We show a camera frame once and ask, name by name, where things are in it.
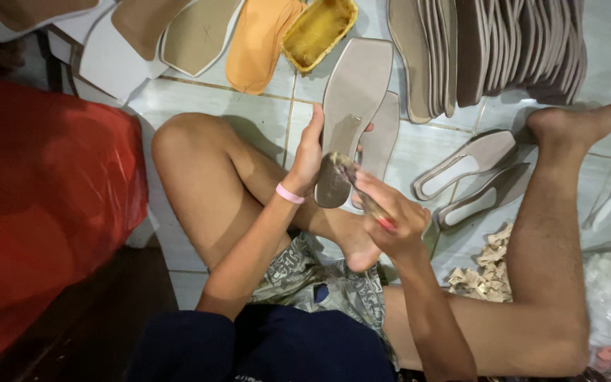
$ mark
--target foot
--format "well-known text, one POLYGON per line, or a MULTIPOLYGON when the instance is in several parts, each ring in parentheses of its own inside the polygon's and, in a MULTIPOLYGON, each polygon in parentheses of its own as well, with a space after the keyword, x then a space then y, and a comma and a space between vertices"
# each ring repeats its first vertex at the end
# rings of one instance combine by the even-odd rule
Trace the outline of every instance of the foot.
POLYGON ((540 147, 575 147, 586 154, 594 143, 611 133, 611 105, 580 112, 540 109, 530 114, 527 126, 540 147))
POLYGON ((353 272, 364 272, 374 265, 381 255, 381 249, 371 240, 362 228, 362 216, 348 226, 347 235, 337 243, 344 252, 345 262, 353 272))

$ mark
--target person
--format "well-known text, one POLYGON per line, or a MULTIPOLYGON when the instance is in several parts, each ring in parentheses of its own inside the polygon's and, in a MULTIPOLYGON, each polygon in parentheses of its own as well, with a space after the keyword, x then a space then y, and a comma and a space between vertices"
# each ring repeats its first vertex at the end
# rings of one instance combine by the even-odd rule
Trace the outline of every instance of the person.
POLYGON ((196 311, 146 327, 129 380, 391 381, 398 366, 429 381, 584 370, 578 176, 591 145, 611 132, 611 105, 527 119, 539 159, 506 254, 511 303, 442 291, 420 239, 430 212, 368 174, 356 185, 394 217, 397 233, 319 208, 323 120, 315 104, 289 172, 218 117, 179 114, 157 131, 165 193, 210 275, 196 311), (305 203, 286 200, 278 184, 305 203), (288 236, 290 225, 334 241, 345 260, 320 265, 303 236, 288 236), (381 252, 402 286, 381 285, 381 252))

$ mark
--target shorts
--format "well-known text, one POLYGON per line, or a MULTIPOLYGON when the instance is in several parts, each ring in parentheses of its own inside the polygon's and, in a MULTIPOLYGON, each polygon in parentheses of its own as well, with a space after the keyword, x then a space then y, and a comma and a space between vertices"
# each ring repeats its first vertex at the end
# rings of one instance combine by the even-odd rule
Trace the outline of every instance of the shorts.
POLYGON ((306 234, 301 233, 277 255, 249 304, 288 305, 307 312, 337 310, 378 333, 388 360, 399 370, 397 357, 382 329, 386 303, 378 264, 362 273, 351 271, 345 260, 321 265, 312 255, 306 234), (318 288, 326 285, 323 300, 318 288))

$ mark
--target wristband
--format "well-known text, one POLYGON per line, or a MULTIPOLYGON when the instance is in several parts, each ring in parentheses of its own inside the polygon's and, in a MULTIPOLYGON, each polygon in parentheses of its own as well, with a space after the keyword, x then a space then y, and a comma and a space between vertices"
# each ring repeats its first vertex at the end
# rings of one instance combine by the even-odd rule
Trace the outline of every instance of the wristband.
POLYGON ((306 201, 306 198, 302 196, 294 195, 291 192, 287 191, 286 188, 282 187, 281 183, 277 185, 277 188, 275 189, 275 191, 277 192, 277 195, 282 196, 283 198, 285 198, 286 200, 294 204, 304 204, 306 201))

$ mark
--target dark blue clothing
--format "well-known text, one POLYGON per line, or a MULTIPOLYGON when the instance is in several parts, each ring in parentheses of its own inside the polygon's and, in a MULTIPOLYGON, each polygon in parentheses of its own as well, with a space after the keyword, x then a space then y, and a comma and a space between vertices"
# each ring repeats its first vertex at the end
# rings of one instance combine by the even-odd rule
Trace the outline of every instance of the dark blue clothing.
POLYGON ((197 311, 145 328, 127 381, 394 381, 378 334, 339 311, 247 305, 233 324, 197 311))

